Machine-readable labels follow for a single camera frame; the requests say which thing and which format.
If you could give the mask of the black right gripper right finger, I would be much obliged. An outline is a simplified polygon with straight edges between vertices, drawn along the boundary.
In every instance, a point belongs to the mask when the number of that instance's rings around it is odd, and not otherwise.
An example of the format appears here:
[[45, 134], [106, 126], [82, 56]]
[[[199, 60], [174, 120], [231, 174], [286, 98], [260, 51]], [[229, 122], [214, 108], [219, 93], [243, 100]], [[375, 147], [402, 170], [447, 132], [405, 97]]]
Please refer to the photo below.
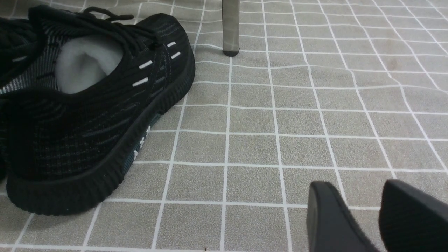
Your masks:
[[389, 252], [446, 252], [447, 204], [398, 180], [385, 182], [379, 231]]

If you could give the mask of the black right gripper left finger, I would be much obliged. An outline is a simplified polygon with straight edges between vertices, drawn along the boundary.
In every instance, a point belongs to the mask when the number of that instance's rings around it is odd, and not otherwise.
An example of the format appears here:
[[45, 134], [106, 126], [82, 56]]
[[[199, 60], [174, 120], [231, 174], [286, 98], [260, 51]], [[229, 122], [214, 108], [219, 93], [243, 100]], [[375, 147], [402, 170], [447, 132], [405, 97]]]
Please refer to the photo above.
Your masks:
[[377, 252], [330, 182], [309, 185], [307, 236], [310, 252]]

